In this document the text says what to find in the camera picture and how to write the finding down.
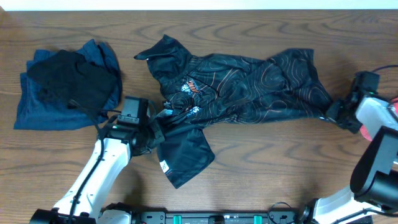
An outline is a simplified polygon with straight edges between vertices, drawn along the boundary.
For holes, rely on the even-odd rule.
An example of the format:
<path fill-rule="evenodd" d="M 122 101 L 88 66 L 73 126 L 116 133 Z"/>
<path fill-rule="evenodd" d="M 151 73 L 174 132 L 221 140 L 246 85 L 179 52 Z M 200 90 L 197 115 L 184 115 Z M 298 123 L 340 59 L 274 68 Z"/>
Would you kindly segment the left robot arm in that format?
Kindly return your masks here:
<path fill-rule="evenodd" d="M 103 204 L 117 176 L 133 157 L 150 154 L 164 140 L 151 117 L 142 125 L 113 116 L 102 128 L 93 153 L 68 192 L 50 210 L 38 209 L 30 223 L 139 223 L 124 203 Z"/>

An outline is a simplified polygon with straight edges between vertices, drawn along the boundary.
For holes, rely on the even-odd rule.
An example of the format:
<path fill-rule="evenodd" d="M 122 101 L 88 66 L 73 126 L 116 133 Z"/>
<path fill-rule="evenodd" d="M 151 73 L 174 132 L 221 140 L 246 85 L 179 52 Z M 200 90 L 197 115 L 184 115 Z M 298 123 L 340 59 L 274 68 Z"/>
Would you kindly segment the black orange patterned jersey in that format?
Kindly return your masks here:
<path fill-rule="evenodd" d="M 160 166 L 179 188 L 215 159 L 203 130 L 218 123 L 262 124 L 325 116 L 331 98 L 318 79 L 313 50 L 287 49 L 265 60 L 191 54 L 165 35 L 136 55 L 159 82 L 164 108 Z"/>

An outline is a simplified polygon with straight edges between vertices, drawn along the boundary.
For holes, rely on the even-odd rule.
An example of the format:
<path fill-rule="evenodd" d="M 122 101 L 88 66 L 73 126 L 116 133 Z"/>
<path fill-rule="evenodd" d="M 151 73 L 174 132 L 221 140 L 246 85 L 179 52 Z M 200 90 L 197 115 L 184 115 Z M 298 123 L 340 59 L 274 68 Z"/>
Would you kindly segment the red t-shirt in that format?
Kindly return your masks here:
<path fill-rule="evenodd" d="M 390 102 L 379 98 L 365 98 L 359 105 L 356 118 L 362 123 L 360 133 L 372 141 L 381 126 L 397 130 L 397 98 Z"/>

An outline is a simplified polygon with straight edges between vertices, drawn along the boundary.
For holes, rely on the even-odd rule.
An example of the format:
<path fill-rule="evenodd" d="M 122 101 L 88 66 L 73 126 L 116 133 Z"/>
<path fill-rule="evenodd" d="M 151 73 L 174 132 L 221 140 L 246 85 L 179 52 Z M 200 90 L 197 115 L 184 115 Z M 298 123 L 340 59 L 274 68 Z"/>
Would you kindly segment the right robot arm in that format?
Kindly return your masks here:
<path fill-rule="evenodd" d="M 355 116 L 372 138 L 349 186 L 306 207 L 302 223 L 351 223 L 370 215 L 397 217 L 397 114 L 391 101 L 372 93 Z"/>

